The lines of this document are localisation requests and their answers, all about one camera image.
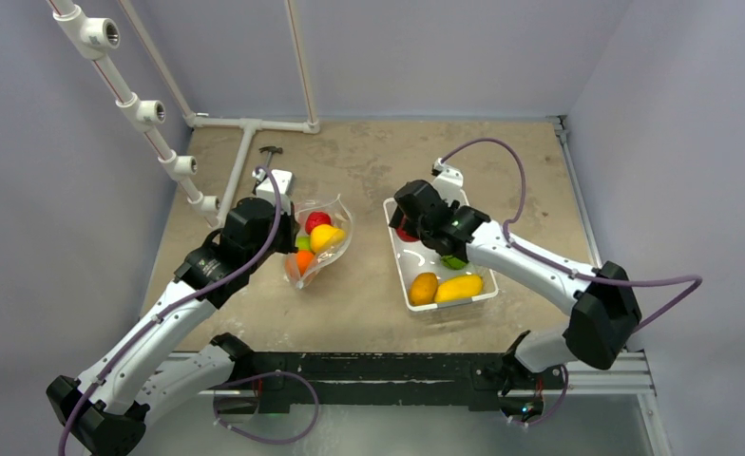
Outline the yellow pear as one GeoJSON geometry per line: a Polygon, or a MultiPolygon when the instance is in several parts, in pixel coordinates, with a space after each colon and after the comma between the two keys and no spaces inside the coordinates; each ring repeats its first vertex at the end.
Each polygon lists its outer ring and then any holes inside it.
{"type": "Polygon", "coordinates": [[[321,254],[344,241],[346,232],[333,225],[317,226],[310,234],[312,252],[321,254]]]}

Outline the orange mango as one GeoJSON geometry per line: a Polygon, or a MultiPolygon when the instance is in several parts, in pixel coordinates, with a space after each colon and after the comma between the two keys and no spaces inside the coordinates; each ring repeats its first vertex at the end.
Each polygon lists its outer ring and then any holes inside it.
{"type": "Polygon", "coordinates": [[[414,307],[432,304],[438,287],[436,274],[425,272],[417,275],[408,290],[410,304],[414,307]]]}

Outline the green watermelon toy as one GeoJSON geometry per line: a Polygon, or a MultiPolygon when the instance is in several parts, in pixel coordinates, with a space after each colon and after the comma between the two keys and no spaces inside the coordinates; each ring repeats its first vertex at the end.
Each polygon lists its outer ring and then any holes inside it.
{"type": "Polygon", "coordinates": [[[440,262],[444,267],[452,271],[460,271],[468,266],[466,261],[453,255],[441,256],[440,262]]]}

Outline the orange fruit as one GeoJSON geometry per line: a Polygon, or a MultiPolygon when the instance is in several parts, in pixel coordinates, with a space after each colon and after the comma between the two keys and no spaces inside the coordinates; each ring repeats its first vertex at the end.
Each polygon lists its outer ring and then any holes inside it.
{"type": "Polygon", "coordinates": [[[286,271],[290,276],[303,278],[314,260],[314,253],[309,250],[299,250],[287,257],[286,271]]]}

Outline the green pear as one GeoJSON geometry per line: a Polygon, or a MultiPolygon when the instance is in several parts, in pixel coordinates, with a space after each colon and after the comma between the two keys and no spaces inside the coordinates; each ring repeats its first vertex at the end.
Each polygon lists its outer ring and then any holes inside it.
{"type": "Polygon", "coordinates": [[[299,251],[312,252],[310,237],[309,236],[298,236],[296,238],[296,247],[299,251]]]}

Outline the red dark apple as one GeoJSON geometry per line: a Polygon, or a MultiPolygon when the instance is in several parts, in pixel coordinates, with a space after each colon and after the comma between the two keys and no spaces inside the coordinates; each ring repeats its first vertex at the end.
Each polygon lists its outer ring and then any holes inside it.
{"type": "Polygon", "coordinates": [[[307,235],[310,235],[313,230],[320,225],[333,225],[331,217],[321,211],[313,211],[305,219],[304,230],[307,235]]]}

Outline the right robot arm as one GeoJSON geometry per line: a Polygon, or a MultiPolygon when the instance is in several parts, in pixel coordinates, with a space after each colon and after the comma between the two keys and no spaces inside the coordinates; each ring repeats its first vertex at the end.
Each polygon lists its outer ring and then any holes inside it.
{"type": "Polygon", "coordinates": [[[485,213],[443,200],[425,180],[412,180],[394,195],[390,226],[405,226],[437,254],[452,255],[506,276],[542,296],[567,315],[568,323],[546,333],[528,332],[508,349],[506,380],[524,387],[541,371],[572,361],[606,371],[641,312],[626,271],[616,263],[591,266],[554,255],[520,237],[485,213]]]}

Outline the clear zip top bag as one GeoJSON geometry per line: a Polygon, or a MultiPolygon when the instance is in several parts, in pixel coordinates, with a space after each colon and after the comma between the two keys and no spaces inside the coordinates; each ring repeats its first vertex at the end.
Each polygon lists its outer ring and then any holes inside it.
{"type": "Polygon", "coordinates": [[[296,252],[284,262],[287,280],[298,290],[348,250],[354,228],[353,214],[340,194],[329,198],[305,199],[294,206],[299,229],[296,252]]]}

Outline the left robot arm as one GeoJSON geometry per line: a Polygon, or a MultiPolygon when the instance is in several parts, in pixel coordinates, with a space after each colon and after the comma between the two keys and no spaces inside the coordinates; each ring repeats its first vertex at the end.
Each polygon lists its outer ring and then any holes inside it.
{"type": "Polygon", "coordinates": [[[257,372],[255,353],[231,333],[215,336],[189,361],[168,370],[161,365],[269,256],[292,253],[298,229],[289,198],[241,199],[115,347],[79,375],[59,375],[49,384],[47,397],[63,426],[59,454],[75,438],[93,455],[127,455],[165,414],[200,391],[247,385],[257,372]]]}

